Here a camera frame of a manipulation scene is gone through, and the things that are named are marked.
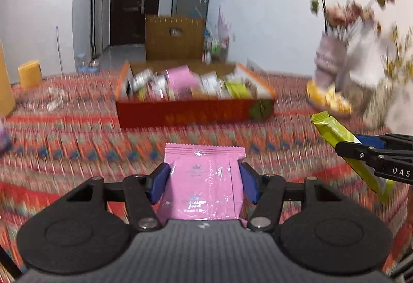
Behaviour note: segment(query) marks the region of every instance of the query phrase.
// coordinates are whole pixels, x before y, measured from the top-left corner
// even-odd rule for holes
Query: screw
[[[257,216],[251,219],[251,225],[256,228],[265,228],[271,225],[271,220],[264,216]]]
[[[139,220],[138,226],[142,229],[152,229],[158,226],[158,222],[154,218],[143,218]]]

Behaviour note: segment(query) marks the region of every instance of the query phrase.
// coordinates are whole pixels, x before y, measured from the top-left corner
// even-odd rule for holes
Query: plate of yellow snacks
[[[335,91],[334,84],[327,90],[321,90],[311,80],[307,83],[307,100],[319,111],[328,111],[330,115],[340,118],[348,118],[352,114],[350,103],[343,98],[340,92]]]

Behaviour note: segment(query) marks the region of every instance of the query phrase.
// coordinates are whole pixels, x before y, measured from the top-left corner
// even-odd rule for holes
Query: dark brown door
[[[159,0],[111,0],[111,45],[145,43],[145,14],[158,10]]]

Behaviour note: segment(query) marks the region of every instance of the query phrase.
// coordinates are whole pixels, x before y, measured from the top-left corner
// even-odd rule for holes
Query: tiled floor
[[[104,53],[98,57],[101,69],[120,69],[129,61],[145,61],[145,46],[144,45],[119,45],[109,47]]]

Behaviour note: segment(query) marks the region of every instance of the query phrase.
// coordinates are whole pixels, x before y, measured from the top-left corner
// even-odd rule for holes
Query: yellow container
[[[4,61],[3,46],[0,43],[0,117],[8,116],[16,107],[12,87]]]
[[[38,60],[31,60],[22,64],[18,68],[20,77],[20,86],[23,88],[32,88],[42,83],[42,72]]]

